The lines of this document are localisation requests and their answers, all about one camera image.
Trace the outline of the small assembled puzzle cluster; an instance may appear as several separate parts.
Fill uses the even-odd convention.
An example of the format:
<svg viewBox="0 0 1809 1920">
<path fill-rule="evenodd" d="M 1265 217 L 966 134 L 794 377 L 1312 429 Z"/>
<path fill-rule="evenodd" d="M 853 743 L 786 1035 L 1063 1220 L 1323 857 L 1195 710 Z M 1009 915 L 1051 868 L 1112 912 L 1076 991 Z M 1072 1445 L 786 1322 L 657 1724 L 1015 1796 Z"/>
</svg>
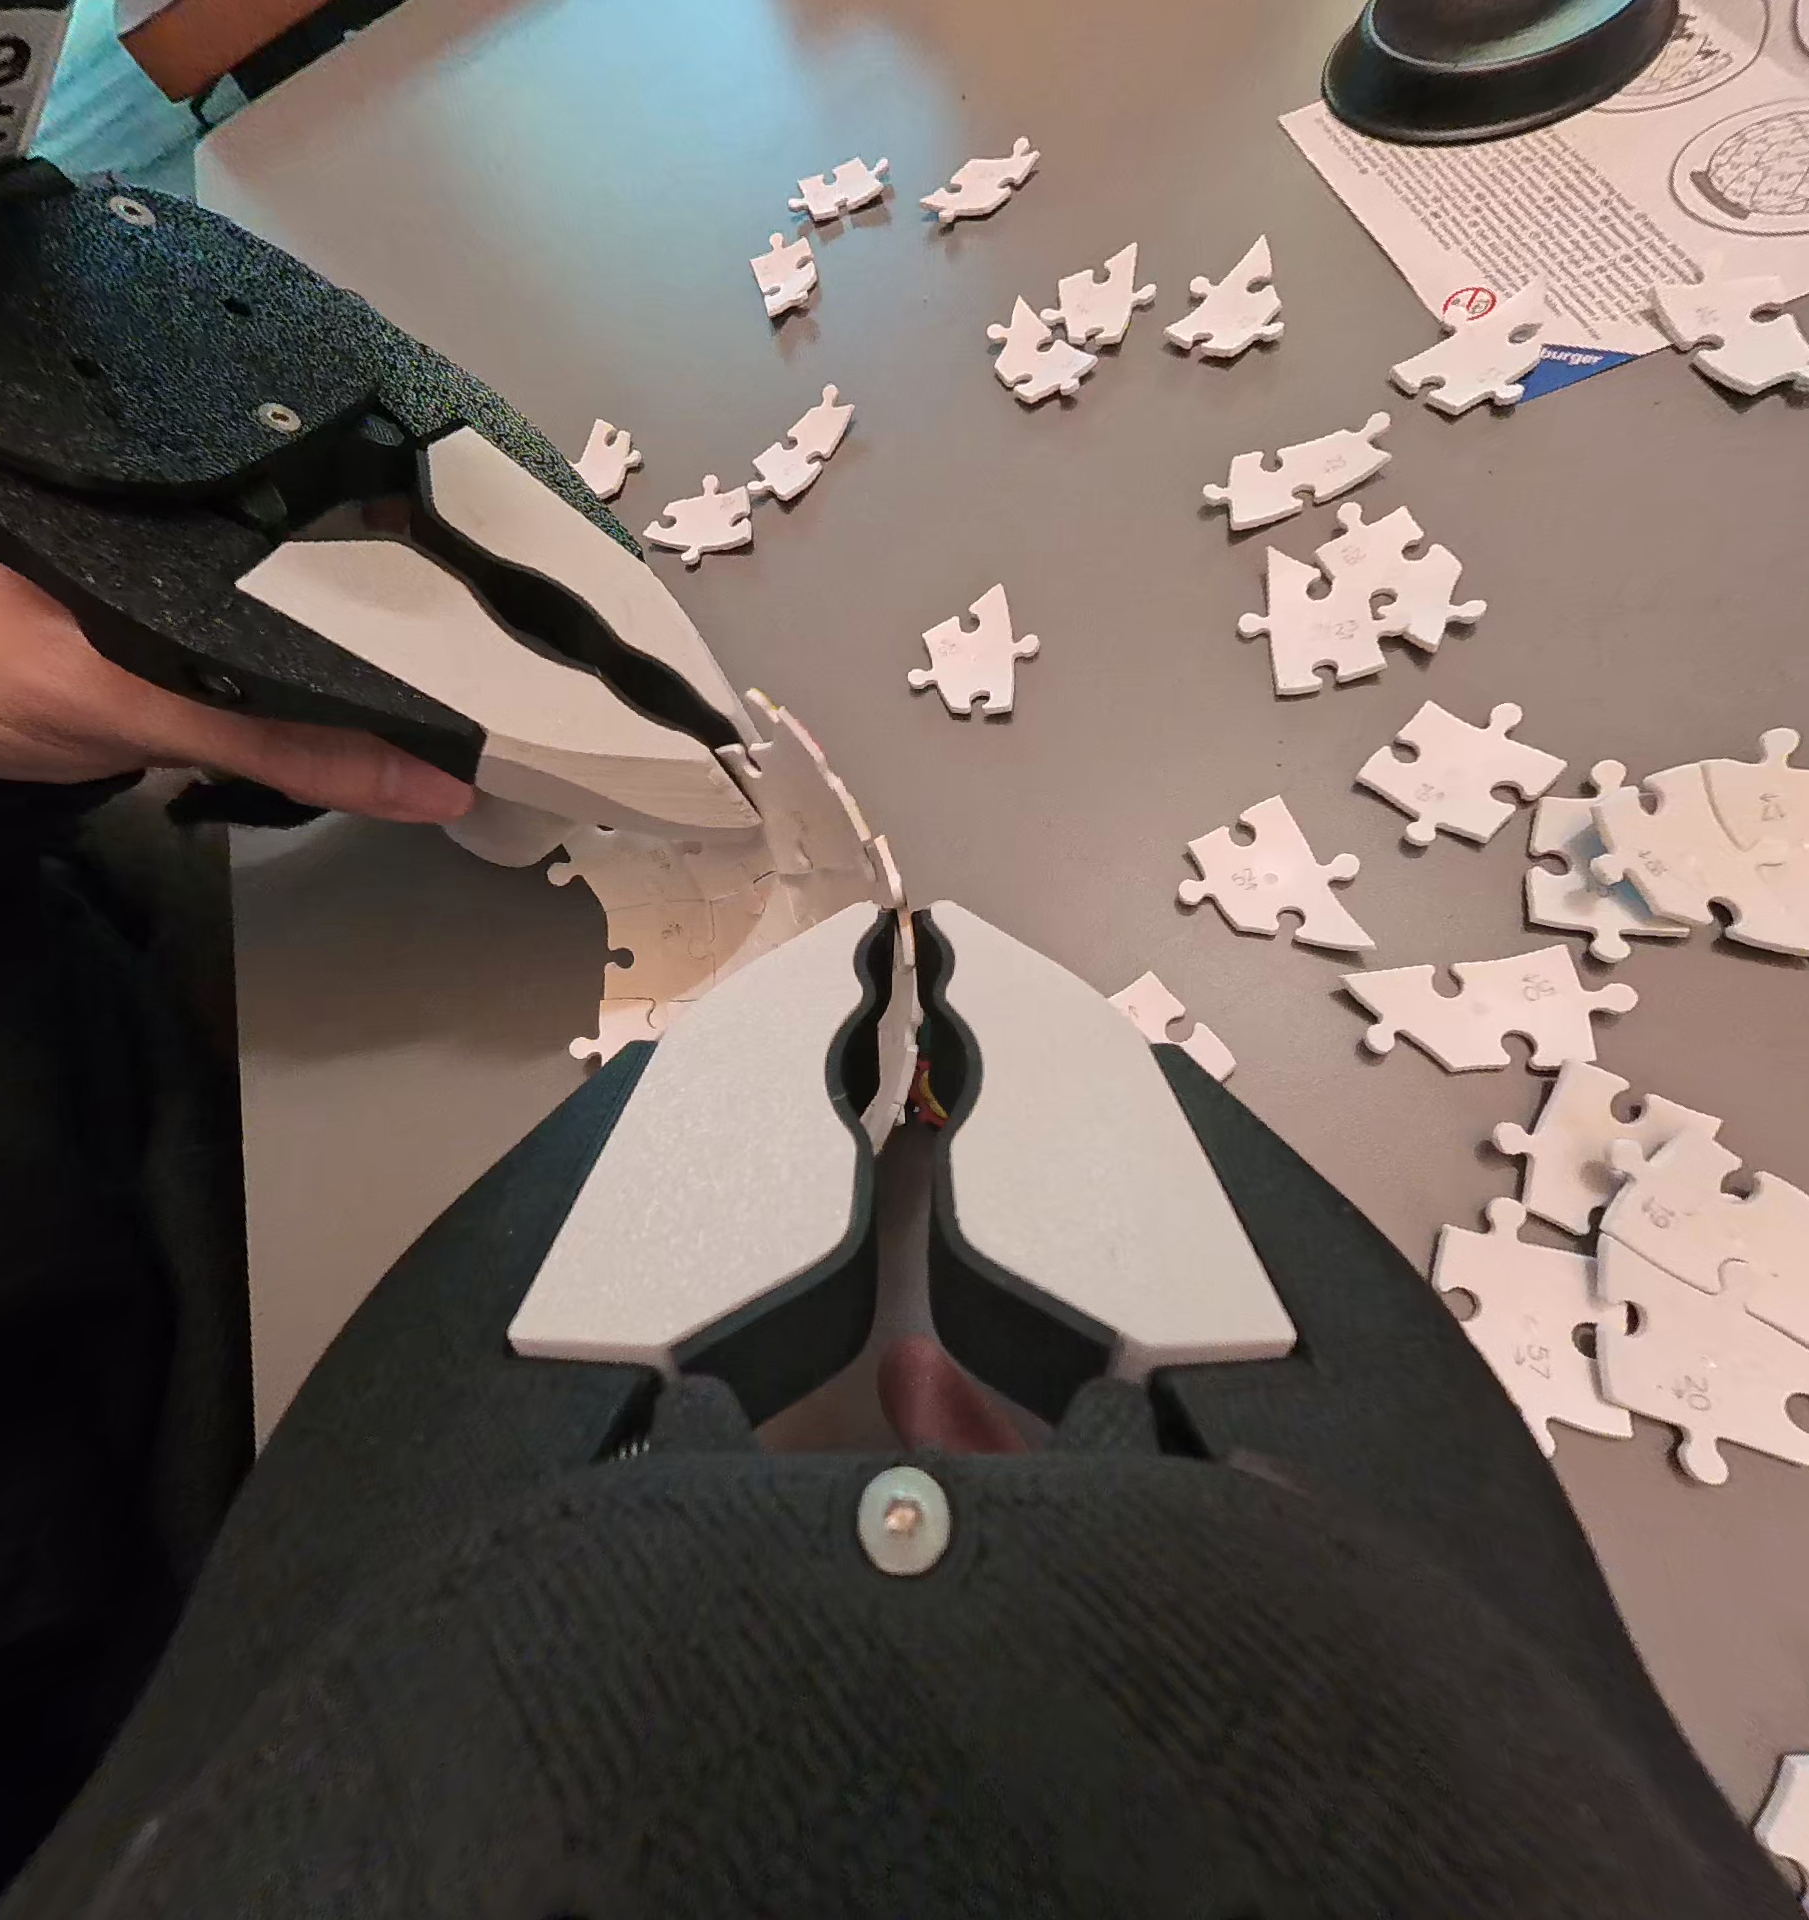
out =
<svg viewBox="0 0 1809 1920">
<path fill-rule="evenodd" d="M 1656 1152 L 1611 1141 L 1596 1292 L 1623 1308 L 1596 1335 L 1607 1399 L 1674 1429 L 1677 1466 L 1721 1484 L 1721 1445 L 1809 1466 L 1809 1192 L 1684 1129 Z"/>
</svg>

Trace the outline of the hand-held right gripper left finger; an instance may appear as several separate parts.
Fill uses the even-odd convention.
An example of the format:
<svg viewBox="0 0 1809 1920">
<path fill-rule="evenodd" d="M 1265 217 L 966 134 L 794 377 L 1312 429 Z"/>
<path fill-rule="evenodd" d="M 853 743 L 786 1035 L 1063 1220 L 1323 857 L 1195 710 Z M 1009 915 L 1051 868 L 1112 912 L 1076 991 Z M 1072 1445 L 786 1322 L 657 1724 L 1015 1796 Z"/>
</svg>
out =
<svg viewBox="0 0 1809 1920">
<path fill-rule="evenodd" d="M 875 1029 L 897 912 L 853 903 L 729 974 L 641 1068 L 510 1329 L 519 1356 L 724 1380 L 766 1423 L 875 1311 Z"/>
</svg>

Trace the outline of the person's left hand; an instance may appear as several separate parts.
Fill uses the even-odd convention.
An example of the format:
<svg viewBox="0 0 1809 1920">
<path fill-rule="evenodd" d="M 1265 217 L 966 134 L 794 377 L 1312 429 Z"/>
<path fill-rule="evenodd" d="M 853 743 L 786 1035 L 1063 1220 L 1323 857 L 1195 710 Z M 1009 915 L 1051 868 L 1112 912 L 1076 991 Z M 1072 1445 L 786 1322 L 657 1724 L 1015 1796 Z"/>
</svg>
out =
<svg viewBox="0 0 1809 1920">
<path fill-rule="evenodd" d="M 148 770 L 234 776 L 388 822 L 453 822 L 473 804 L 471 784 L 374 736 L 225 712 L 143 682 L 0 564 L 0 781 L 81 784 Z"/>
</svg>

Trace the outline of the narrow curved white puzzle strip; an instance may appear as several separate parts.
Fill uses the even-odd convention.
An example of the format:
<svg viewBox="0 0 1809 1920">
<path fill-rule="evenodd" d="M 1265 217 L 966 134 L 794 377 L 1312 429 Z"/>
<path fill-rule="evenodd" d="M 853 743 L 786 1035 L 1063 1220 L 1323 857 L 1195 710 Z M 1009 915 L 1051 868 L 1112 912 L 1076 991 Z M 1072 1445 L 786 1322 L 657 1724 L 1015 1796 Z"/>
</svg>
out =
<svg viewBox="0 0 1809 1920">
<path fill-rule="evenodd" d="M 875 1025 L 875 1092 L 854 1095 L 862 1123 L 881 1152 L 905 1117 L 918 1068 L 918 985 L 909 900 L 887 840 L 869 833 L 848 788 L 827 770 L 820 743 L 789 706 L 745 696 L 756 739 L 720 749 L 727 773 L 763 816 L 769 871 L 756 877 L 756 915 L 742 924 L 742 895 L 713 903 L 715 933 L 738 946 L 715 964 L 715 985 L 786 946 L 848 903 L 869 900 L 893 915 L 887 1009 Z"/>
</svg>

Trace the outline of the printed paper instruction sheet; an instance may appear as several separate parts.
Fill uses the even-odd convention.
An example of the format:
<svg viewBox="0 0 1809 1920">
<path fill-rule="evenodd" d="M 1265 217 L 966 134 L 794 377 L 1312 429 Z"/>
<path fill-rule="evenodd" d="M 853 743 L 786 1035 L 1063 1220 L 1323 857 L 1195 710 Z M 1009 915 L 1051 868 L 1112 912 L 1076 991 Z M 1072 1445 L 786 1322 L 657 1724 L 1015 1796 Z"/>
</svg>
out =
<svg viewBox="0 0 1809 1920">
<path fill-rule="evenodd" d="M 1610 102 L 1493 143 L 1382 143 L 1323 104 L 1279 125 L 1435 318 L 1545 281 L 1528 396 L 1666 350 L 1656 283 L 1809 295 L 1809 4 L 1680 4 Z"/>
</svg>

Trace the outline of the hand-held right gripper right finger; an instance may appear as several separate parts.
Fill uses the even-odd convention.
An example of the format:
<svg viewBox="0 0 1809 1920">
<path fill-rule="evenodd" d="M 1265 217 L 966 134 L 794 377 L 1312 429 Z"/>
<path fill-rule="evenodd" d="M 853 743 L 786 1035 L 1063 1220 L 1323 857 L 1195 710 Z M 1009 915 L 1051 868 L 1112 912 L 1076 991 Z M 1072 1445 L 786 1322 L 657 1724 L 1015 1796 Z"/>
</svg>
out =
<svg viewBox="0 0 1809 1920">
<path fill-rule="evenodd" d="M 1295 1328 L 1152 1043 L 972 909 L 918 912 L 943 1107 L 929 1308 L 948 1353 L 1039 1423 L 1090 1380 L 1268 1363 Z"/>
</svg>

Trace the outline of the black round ball stand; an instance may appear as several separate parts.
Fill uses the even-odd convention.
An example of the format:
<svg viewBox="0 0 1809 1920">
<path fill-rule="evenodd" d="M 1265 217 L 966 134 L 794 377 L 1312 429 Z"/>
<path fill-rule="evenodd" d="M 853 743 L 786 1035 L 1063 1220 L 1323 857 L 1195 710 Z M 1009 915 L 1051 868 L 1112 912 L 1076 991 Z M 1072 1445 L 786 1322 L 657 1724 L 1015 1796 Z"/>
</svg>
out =
<svg viewBox="0 0 1809 1920">
<path fill-rule="evenodd" d="M 1677 17 L 1677 4 L 1364 4 L 1320 93 L 1338 123 L 1385 143 L 1490 143 L 1611 98 Z"/>
</svg>

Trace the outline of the person's right hand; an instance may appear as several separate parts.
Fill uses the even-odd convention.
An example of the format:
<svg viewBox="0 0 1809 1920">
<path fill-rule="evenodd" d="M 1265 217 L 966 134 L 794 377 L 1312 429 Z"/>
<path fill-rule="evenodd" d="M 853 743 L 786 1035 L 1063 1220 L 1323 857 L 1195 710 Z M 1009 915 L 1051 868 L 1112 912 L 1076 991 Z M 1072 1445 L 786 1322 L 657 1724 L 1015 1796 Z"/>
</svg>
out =
<svg viewBox="0 0 1809 1920">
<path fill-rule="evenodd" d="M 893 1338 L 875 1363 L 875 1399 L 899 1445 L 948 1454 L 1012 1454 L 1027 1439 L 932 1335 Z"/>
</svg>

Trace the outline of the flat assembled white puzzle section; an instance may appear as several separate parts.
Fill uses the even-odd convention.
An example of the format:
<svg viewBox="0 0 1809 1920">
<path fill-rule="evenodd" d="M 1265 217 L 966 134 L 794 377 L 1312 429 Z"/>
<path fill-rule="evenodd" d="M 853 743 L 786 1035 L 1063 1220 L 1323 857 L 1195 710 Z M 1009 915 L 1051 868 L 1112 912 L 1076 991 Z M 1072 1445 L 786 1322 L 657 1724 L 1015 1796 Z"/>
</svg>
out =
<svg viewBox="0 0 1809 1920">
<path fill-rule="evenodd" d="M 1706 757 L 1627 781 L 1616 761 L 1587 770 L 1584 795 L 1541 798 L 1528 924 L 1574 931 L 1596 964 L 1630 940 L 1684 940 L 1727 915 L 1724 937 L 1809 959 L 1809 770 L 1799 734 L 1760 734 L 1751 761 Z"/>
</svg>

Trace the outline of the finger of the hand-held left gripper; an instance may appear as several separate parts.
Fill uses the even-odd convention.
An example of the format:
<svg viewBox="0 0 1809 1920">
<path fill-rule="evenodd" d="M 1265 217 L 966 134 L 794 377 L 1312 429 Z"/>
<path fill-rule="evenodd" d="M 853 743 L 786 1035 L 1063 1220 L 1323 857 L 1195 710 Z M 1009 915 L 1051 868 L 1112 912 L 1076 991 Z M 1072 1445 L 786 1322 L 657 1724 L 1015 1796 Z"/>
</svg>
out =
<svg viewBox="0 0 1809 1920">
<path fill-rule="evenodd" d="M 513 637 L 450 564 L 412 542 L 289 541 L 237 590 L 471 719 L 485 795 L 674 837 L 763 825 L 704 739 Z"/>
<path fill-rule="evenodd" d="M 416 542 L 514 637 L 707 749 L 756 725 L 662 579 L 477 429 L 416 453 Z"/>
</svg>

